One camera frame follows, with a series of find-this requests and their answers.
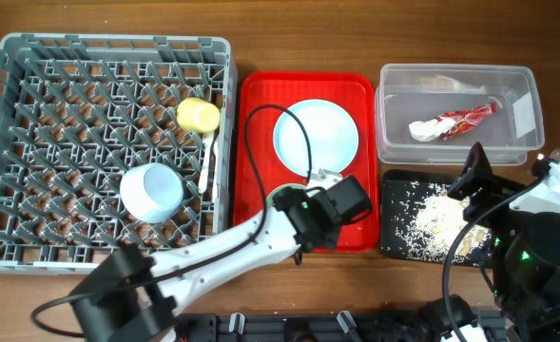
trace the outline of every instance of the wooden surface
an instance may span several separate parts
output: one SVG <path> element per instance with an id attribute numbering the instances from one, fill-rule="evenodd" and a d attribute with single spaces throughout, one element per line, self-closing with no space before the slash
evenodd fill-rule
<path id="1" fill-rule="evenodd" d="M 9 32 L 221 36 L 242 80 L 255 70 L 354 71 L 375 86 L 388 63 L 530 67 L 544 110 L 549 153 L 560 147 L 560 2 L 552 1 L 138 1 L 0 0 L 0 40 Z M 529 182 L 527 165 L 498 173 Z M 405 167 L 453 171 L 446 167 Z M 388 170 L 381 166 L 380 172 Z M 198 300 L 190 312 L 231 314 L 357 312 L 416 307 L 439 298 L 441 266 L 364 255 L 306 256 L 263 267 Z M 0 275 L 0 341 L 57 341 L 29 312 L 68 293 L 79 276 Z M 455 268 L 452 289 L 471 305 L 491 305 L 480 274 Z M 77 329 L 68 307 L 44 318 Z"/>

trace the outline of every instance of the yellow cup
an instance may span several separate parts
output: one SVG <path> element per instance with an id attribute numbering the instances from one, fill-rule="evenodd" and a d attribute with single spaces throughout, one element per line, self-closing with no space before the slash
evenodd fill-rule
<path id="1" fill-rule="evenodd" d="M 184 99 L 176 108 L 180 127 L 187 132 L 208 133 L 221 124 L 221 111 L 208 101 Z"/>

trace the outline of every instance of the dish rack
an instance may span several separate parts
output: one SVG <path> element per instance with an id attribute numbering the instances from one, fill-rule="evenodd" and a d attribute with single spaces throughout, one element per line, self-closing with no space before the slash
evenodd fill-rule
<path id="1" fill-rule="evenodd" d="M 86 274 L 124 244 L 145 255 L 227 228 L 237 68 L 222 38 L 22 34 L 0 45 L 0 273 Z M 218 192 L 198 180 L 202 137 L 176 105 L 222 111 Z M 183 180 L 166 222 L 132 217 L 119 196 L 130 167 L 162 162 Z"/>

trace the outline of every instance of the candy wrapper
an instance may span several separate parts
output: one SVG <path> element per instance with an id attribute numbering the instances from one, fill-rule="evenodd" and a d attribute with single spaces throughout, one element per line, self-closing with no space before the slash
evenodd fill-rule
<path id="1" fill-rule="evenodd" d="M 472 109 L 447 112 L 436 116 L 427 122 L 409 124 L 411 136 L 420 142 L 429 142 L 436 138 L 450 139 L 459 134 L 471 131 L 482 120 L 495 113 L 501 104 L 495 98 L 489 98 L 485 105 Z"/>

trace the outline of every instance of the red tray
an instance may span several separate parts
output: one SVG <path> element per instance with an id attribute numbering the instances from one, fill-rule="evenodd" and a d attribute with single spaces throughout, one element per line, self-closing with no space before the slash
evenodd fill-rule
<path id="1" fill-rule="evenodd" d="M 240 224 L 262 209 L 261 194 L 243 142 L 247 116 L 260 105 L 287 108 L 309 99 L 327 100 L 341 106 L 356 123 L 358 151 L 341 173 L 354 175 L 362 184 L 373 202 L 373 213 L 361 222 L 343 227 L 337 251 L 364 252 L 375 246 L 380 233 L 375 90 L 364 76 L 356 73 L 259 71 L 245 79 L 241 86 L 233 223 Z M 285 183 L 305 184 L 304 177 L 292 173 L 281 163 L 273 147 L 273 129 L 281 114 L 277 109 L 264 109 L 252 119 L 248 129 L 252 154 L 267 195 Z"/>

